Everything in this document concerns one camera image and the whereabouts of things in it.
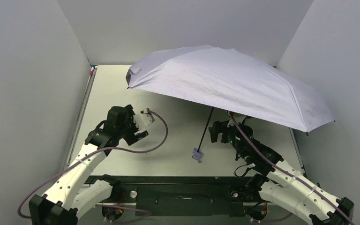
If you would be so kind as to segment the lilac black umbrella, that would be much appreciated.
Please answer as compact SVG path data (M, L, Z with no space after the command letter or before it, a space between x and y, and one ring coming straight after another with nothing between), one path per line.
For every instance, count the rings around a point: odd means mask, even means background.
M154 51L127 71L129 88L273 122L309 133L335 118L321 93L235 49L211 45Z

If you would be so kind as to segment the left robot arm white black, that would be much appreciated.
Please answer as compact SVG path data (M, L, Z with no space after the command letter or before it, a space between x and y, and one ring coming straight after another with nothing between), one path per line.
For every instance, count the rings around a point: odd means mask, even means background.
M148 136L146 127L153 122L148 109L136 114L131 105L113 106L106 119L88 133L70 166L53 177L54 184L42 195L31 192L28 206L32 224L76 225L98 203L120 194L120 181L109 176L98 178L84 191L81 188L110 152L120 149L120 140L128 145L142 140Z

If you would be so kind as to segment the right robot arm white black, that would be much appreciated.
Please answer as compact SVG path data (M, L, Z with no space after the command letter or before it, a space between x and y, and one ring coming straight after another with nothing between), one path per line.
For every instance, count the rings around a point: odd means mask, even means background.
M229 143L249 170L257 172L246 184L259 201L274 203L309 225L352 225L354 203L336 197L293 168L279 153L254 138L251 127L216 121L209 128L212 143Z

